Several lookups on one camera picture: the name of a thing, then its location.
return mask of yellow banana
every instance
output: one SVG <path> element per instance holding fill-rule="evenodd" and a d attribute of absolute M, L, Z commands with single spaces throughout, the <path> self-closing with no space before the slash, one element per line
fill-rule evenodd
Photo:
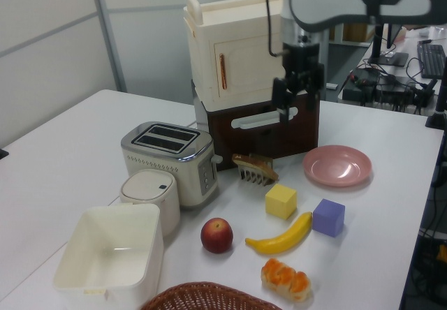
<path fill-rule="evenodd" d="M 301 214 L 295 223 L 283 234 L 275 238 L 254 240 L 245 238 L 245 244 L 262 254 L 276 254 L 287 251 L 300 242 L 312 228 L 312 213 Z"/>

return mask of purple cube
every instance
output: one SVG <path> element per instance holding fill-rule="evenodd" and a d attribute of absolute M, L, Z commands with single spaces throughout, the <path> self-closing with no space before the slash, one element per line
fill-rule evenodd
<path fill-rule="evenodd" d="M 336 237 L 343 230 L 344 205 L 322 200 L 312 216 L 312 230 Z"/>

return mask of black keyboard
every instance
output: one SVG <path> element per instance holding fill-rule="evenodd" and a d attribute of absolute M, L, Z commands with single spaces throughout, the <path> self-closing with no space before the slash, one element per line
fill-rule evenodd
<path fill-rule="evenodd" d="M 441 45 L 419 43 L 418 58 L 422 78 L 436 78 L 438 80 L 442 78 L 446 54 Z"/>

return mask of plate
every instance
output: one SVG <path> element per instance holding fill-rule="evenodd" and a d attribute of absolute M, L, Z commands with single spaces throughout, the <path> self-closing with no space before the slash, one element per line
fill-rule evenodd
<path fill-rule="evenodd" d="M 303 162 L 305 173 L 327 186 L 353 186 L 369 177 L 371 160 L 357 149 L 330 145 L 309 151 Z"/>

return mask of comb-shaped toy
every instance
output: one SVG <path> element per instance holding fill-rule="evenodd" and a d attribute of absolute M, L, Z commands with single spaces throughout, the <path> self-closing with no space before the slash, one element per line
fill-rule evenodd
<path fill-rule="evenodd" d="M 273 159 L 261 155 L 250 156 L 233 154 L 231 160 L 237 165 L 240 178 L 248 182 L 266 186 L 278 180 L 278 174 L 273 170 Z"/>

